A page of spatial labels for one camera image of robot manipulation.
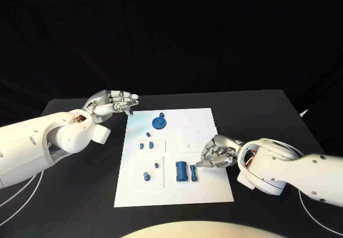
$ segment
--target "small blue part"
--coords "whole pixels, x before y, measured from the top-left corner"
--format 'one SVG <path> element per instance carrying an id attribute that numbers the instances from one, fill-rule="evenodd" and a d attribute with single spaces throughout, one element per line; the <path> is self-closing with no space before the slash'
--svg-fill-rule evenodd
<path id="1" fill-rule="evenodd" d="M 168 121 L 165 119 L 165 114 L 161 113 L 161 116 L 153 119 L 153 128 L 161 130 L 166 127 L 166 125 L 168 125 Z"/>
<path id="2" fill-rule="evenodd" d="M 176 163 L 176 181 L 188 181 L 188 163 L 185 161 Z"/>
<path id="3" fill-rule="evenodd" d="M 145 172 L 145 173 L 143 173 L 143 176 L 145 176 L 145 180 L 149 181 L 149 180 L 150 180 L 149 172 Z"/>
<path id="4" fill-rule="evenodd" d="M 197 182 L 198 178 L 197 178 L 195 165 L 191 165 L 191 172 L 192 172 L 192 181 Z"/>

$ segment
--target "blue gear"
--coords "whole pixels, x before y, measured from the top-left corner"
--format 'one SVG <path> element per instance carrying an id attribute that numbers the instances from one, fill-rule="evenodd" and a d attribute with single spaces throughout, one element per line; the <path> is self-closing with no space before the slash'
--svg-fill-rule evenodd
<path id="1" fill-rule="evenodd" d="M 166 127 L 166 125 L 168 125 L 168 121 L 165 119 L 165 114 L 161 113 L 161 117 L 153 119 L 153 128 L 161 130 Z"/>

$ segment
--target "robotic hand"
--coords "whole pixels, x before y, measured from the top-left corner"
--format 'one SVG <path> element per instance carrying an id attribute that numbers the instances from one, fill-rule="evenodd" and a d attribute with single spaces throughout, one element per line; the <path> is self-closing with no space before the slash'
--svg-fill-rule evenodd
<path id="1" fill-rule="evenodd" d="M 54 166 L 96 141 L 106 143 L 110 129 L 100 125 L 113 113 L 133 116 L 139 96 L 123 91 L 101 91 L 83 109 L 55 113 L 0 128 L 0 188 Z"/>
<path id="2" fill-rule="evenodd" d="M 210 151 L 212 160 L 207 160 Z M 257 187 L 280 195 L 290 183 L 312 199 L 343 207 L 342 157 L 305 156 L 293 146 L 271 139 L 243 143 L 217 135 L 205 146 L 197 166 L 225 168 L 234 164 L 241 170 L 238 182 L 250 189 Z"/>

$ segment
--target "white robotic arm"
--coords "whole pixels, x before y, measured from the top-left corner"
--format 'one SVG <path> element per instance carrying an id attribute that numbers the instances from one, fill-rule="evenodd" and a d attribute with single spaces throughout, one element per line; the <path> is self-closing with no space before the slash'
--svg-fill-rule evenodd
<path id="1" fill-rule="evenodd" d="M 101 91 L 80 110 L 57 113 L 0 128 L 0 188 L 31 178 L 57 162 L 86 149 L 90 141 L 106 143 L 110 129 L 99 123 L 113 113 L 133 116 L 139 96 Z"/>
<path id="2" fill-rule="evenodd" d="M 248 188 L 257 187 L 266 193 L 280 195 L 290 183 L 315 200 L 343 207 L 343 158 L 319 154 L 299 158 L 296 150 L 271 139 L 244 144 L 217 135 L 205 146 L 197 166 L 224 168 L 238 162 L 238 181 Z M 210 151 L 214 157 L 207 160 Z"/>

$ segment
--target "white board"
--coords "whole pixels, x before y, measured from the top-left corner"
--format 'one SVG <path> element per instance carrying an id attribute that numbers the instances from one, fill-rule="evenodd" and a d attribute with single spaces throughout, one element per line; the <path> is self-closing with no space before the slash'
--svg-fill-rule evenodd
<path id="1" fill-rule="evenodd" d="M 161 112 L 165 113 L 168 126 L 156 130 L 152 122 Z M 202 149 L 217 134 L 211 108 L 135 112 L 127 121 L 114 207 L 234 202 L 225 169 L 197 168 L 198 181 L 191 179 L 189 165 L 201 160 Z M 166 141 L 165 152 L 149 151 L 149 141 Z M 148 145 L 145 152 L 140 150 L 142 142 Z M 149 160 L 159 156 L 163 157 L 163 179 L 162 174 L 153 174 L 158 171 L 155 162 Z M 188 163 L 189 181 L 176 181 L 178 161 Z M 150 181 L 145 181 L 143 170 L 152 171 Z"/>

